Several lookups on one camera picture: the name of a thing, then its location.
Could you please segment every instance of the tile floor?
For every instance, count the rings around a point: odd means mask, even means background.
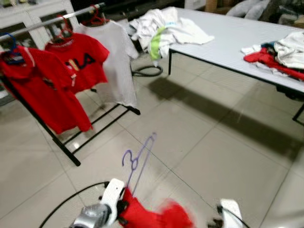
[[[133,67],[147,63],[141,56]],[[301,103],[271,85],[178,54],[171,76],[167,61],[161,65],[161,76],[134,78],[142,115],[129,112],[91,141],[76,154],[78,168],[17,101],[0,107],[0,228],[38,227],[77,190],[111,178],[126,181],[124,151],[138,151],[152,132],[158,138],[136,192],[146,208],[175,199],[204,228],[217,216],[219,200],[228,198],[252,228],[304,226],[304,128],[291,120]],[[90,91],[77,97],[91,119],[110,108],[101,108]],[[45,227],[68,227],[102,192],[97,186],[75,197]]]

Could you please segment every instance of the cabinet door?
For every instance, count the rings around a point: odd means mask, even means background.
[[[11,13],[6,11],[5,13],[1,14],[0,21],[0,32],[8,33],[31,26],[33,24],[33,21],[26,12]],[[40,49],[44,47],[43,40],[36,30],[17,35],[15,38],[18,45]],[[12,43],[13,41],[10,38],[0,41],[0,50],[4,51],[10,49]]]
[[[41,23],[43,21],[56,18],[58,15],[65,15],[72,12],[74,11],[69,0],[52,1],[50,4],[43,4],[39,8],[35,8],[33,10],[28,11],[29,16],[31,17],[34,23]],[[76,28],[78,26],[78,21],[76,17],[69,18],[67,21],[71,29]],[[58,23],[38,28],[38,31],[41,34],[44,44],[49,42],[50,39],[57,36],[60,30],[64,27],[64,25],[64,21],[60,21]]]

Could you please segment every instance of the red cloth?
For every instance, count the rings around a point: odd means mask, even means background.
[[[244,60],[249,63],[260,62],[267,65],[270,68],[276,68],[292,77],[304,80],[304,73],[298,72],[296,70],[287,68],[278,62],[276,62],[275,57],[267,52],[267,48],[262,48],[260,52],[256,52],[244,57]]]
[[[129,189],[125,190],[123,200],[129,203],[119,217],[128,221],[126,228],[192,228],[193,223],[185,210],[176,202],[170,202],[160,214],[147,211],[132,197]]]
[[[90,89],[98,83],[106,83],[103,62],[109,51],[96,39],[73,33],[72,39],[60,44],[46,45],[45,50],[56,54],[77,74],[72,92]]]
[[[89,130],[90,120],[69,90],[74,72],[52,53],[22,46],[17,50],[25,64],[0,59],[0,68],[42,120],[57,134],[76,126]]]

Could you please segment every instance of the white t-shirt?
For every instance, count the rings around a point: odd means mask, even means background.
[[[116,102],[136,107],[130,57],[137,58],[138,52],[124,28],[110,21],[98,27],[86,27],[80,24],[75,32],[97,39],[110,51],[110,55],[103,64],[108,83],[96,85],[101,100],[105,103]]]

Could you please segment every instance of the wire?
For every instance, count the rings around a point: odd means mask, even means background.
[[[159,71],[154,73],[154,74],[147,74],[147,73],[141,72],[142,70],[149,69],[149,68],[159,69]],[[156,66],[155,67],[153,65],[144,66],[144,67],[141,67],[141,68],[139,68],[135,71],[132,71],[132,75],[136,76],[136,77],[155,77],[155,76],[161,75],[162,73],[163,73],[163,68],[161,66]]]
[[[87,186],[85,187],[84,189],[81,189],[80,191],[74,193],[73,195],[71,195],[70,197],[66,198],[64,201],[62,201],[57,207],[55,207],[55,209],[49,213],[49,215],[43,220],[43,222],[41,223],[41,225],[39,226],[39,228],[43,228],[43,226],[46,224],[46,222],[49,220],[49,218],[62,206],[64,205],[67,201],[69,201],[70,199],[72,199],[73,197],[75,197],[76,195],[78,195],[79,193],[91,188],[91,187],[94,187],[96,185],[100,185],[100,184],[104,184],[104,187],[106,188],[109,184],[108,181],[104,181],[104,182],[99,182],[99,183],[96,183],[96,184],[92,184],[90,186]]]
[[[230,213],[231,215],[233,215],[234,217],[236,217],[245,227],[250,228],[250,226],[244,222],[239,216],[237,216],[235,213],[233,213],[231,210],[224,208],[223,206],[218,206],[218,212],[219,214],[223,213],[223,210]]]

